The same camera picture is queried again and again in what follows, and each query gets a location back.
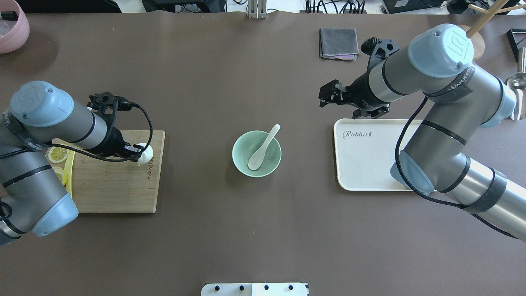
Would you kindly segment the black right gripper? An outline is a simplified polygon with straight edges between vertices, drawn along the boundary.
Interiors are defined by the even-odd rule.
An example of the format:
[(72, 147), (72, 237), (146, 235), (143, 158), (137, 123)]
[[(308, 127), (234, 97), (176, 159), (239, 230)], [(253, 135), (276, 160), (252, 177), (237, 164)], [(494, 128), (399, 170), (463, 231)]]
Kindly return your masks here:
[(319, 90), (318, 99), (320, 107), (329, 104), (351, 105), (356, 107), (353, 112), (353, 119), (370, 117), (379, 118), (389, 112), (390, 104), (378, 99), (372, 91), (372, 83), (369, 81), (372, 70), (377, 65), (381, 65), (384, 60), (396, 53), (400, 47), (392, 39), (380, 39), (371, 37), (362, 43), (360, 50), (369, 56), (367, 71), (354, 80), (350, 86), (342, 86), (339, 80), (332, 80), (322, 86)]

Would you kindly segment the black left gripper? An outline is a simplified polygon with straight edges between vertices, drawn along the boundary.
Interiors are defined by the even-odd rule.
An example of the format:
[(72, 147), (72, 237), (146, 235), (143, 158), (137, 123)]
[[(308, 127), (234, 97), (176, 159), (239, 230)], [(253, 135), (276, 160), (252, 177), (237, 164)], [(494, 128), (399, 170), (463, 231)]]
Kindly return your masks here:
[(115, 96), (111, 92), (90, 95), (89, 98), (90, 103), (87, 104), (87, 107), (94, 110), (95, 118), (102, 119), (106, 127), (101, 131), (103, 139), (97, 143), (97, 146), (88, 149), (87, 152), (98, 157), (120, 157), (123, 158), (123, 162), (137, 163), (141, 157), (139, 152), (145, 148), (145, 143), (129, 144), (124, 141), (120, 130), (114, 126), (117, 112), (130, 111), (131, 103), (123, 96)]

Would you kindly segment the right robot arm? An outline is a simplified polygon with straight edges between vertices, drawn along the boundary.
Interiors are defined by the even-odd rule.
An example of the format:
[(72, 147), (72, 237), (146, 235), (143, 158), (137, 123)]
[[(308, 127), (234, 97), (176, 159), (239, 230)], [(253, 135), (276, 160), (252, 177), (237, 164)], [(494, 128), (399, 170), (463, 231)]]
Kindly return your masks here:
[(400, 49), (390, 39), (371, 38), (361, 50), (369, 56), (366, 73), (350, 86), (333, 80), (321, 87), (320, 106), (355, 107), (353, 118), (379, 118), (393, 103), (423, 92), (434, 103), (415, 133), (397, 144), (391, 176), (417, 195), (453, 206), (492, 229), (525, 240), (525, 189), (492, 167), (463, 154), (479, 129), (493, 127), (515, 108), (515, 94), (501, 79), (473, 62), (466, 32), (440, 24)]

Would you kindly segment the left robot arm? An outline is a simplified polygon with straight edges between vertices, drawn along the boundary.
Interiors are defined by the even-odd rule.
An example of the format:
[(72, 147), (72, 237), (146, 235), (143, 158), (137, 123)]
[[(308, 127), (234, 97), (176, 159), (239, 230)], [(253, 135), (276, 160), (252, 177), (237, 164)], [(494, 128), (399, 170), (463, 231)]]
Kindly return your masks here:
[(143, 163), (146, 144), (131, 145), (115, 127), (118, 111), (140, 109), (110, 92), (90, 95), (87, 106), (44, 81), (28, 82), (1, 114), (1, 245), (27, 232), (43, 237), (78, 216), (45, 152), (54, 139), (74, 144), (75, 152), (109, 162)]

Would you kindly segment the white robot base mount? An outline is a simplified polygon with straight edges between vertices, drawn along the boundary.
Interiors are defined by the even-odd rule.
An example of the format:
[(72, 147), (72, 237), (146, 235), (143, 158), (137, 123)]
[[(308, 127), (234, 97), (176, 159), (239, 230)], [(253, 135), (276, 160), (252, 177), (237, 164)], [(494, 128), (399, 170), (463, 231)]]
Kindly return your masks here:
[(201, 296), (308, 296), (309, 287), (301, 282), (209, 283)]

